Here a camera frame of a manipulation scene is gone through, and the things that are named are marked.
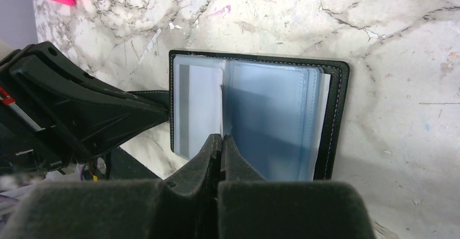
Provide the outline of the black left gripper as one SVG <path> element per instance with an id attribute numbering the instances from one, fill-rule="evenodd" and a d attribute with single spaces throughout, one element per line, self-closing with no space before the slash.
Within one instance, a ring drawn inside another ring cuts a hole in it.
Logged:
<path id="1" fill-rule="evenodd" d="M 25 169 L 86 163 L 169 119 L 168 92 L 126 92 L 90 76 L 52 43 L 1 61 L 1 157 Z"/>

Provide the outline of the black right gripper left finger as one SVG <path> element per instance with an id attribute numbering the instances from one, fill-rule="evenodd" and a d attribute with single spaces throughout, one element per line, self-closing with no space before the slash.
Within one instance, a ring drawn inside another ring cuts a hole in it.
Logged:
<path id="1" fill-rule="evenodd" d="M 19 203 L 1 238 L 217 238 L 222 137 L 168 179 L 44 182 Z"/>

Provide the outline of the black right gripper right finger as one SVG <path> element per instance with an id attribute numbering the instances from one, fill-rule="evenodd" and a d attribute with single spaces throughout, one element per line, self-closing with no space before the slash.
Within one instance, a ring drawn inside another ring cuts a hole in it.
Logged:
<path id="1" fill-rule="evenodd" d="M 226 178 L 218 185 L 219 238 L 374 238 L 366 206 L 349 184 L 269 182 L 222 142 Z"/>

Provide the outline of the black leather card holder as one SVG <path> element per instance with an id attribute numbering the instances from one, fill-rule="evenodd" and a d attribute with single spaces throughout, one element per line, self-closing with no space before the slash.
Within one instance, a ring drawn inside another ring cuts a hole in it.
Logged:
<path id="1" fill-rule="evenodd" d="M 350 66 L 343 61 L 171 50 L 170 145 L 178 153 L 179 65 L 223 71 L 222 133 L 264 178 L 327 180 L 333 173 Z"/>

